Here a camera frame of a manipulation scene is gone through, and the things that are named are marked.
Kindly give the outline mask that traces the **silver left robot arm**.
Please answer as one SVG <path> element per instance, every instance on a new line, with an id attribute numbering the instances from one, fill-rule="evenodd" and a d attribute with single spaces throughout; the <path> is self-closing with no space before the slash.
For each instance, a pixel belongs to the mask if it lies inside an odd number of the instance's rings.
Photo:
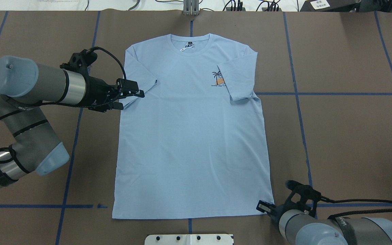
<path id="1" fill-rule="evenodd" d="M 123 77 L 114 85 L 89 75 L 98 50 L 112 56 L 121 68 Z M 58 105 L 105 113 L 123 110 L 120 99 L 132 96 L 145 95 L 137 82 L 127 79 L 122 63 L 101 47 L 75 52 L 59 68 L 27 58 L 1 57 L 0 121 L 15 142 L 0 148 L 0 188 L 31 172 L 46 175 L 69 161 L 67 149 L 41 107 Z"/>

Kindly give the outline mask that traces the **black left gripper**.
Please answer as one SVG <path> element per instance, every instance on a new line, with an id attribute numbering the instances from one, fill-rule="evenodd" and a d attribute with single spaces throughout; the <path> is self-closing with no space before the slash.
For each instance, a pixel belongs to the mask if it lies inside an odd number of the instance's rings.
<path id="1" fill-rule="evenodd" d="M 60 65 L 66 79 L 60 104 L 105 113 L 107 110 L 124 110 L 145 97 L 136 81 L 117 79 L 116 85 L 112 86 L 90 76 L 89 67 L 97 58 L 94 50 L 82 50 L 73 53 L 67 63 Z"/>

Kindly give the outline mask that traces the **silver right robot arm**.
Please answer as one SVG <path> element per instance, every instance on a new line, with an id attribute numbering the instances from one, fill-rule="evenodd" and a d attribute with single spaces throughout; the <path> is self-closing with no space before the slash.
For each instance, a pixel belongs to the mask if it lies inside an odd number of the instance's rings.
<path id="1" fill-rule="evenodd" d="M 291 191 L 282 205 L 260 200 L 256 209 L 266 213 L 290 245 L 392 245 L 392 221 L 366 217 L 366 214 L 389 213 L 392 208 L 350 211 L 317 219 L 317 203 L 340 204 L 364 202 L 364 199 L 333 200 L 310 185 L 287 180 Z M 390 203 L 391 200 L 375 199 Z"/>

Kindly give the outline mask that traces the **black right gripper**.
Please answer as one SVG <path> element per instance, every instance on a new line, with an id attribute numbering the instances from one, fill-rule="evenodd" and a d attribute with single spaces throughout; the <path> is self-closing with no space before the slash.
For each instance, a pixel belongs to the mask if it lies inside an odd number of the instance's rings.
<path id="1" fill-rule="evenodd" d="M 264 200 L 259 200 L 256 210 L 271 215 L 273 222 L 279 222 L 281 216 L 289 210 L 299 210 L 316 218 L 317 202 L 322 200 L 322 194 L 310 185 L 301 184 L 295 180 L 287 180 L 286 188 L 291 193 L 282 205 L 276 206 Z"/>

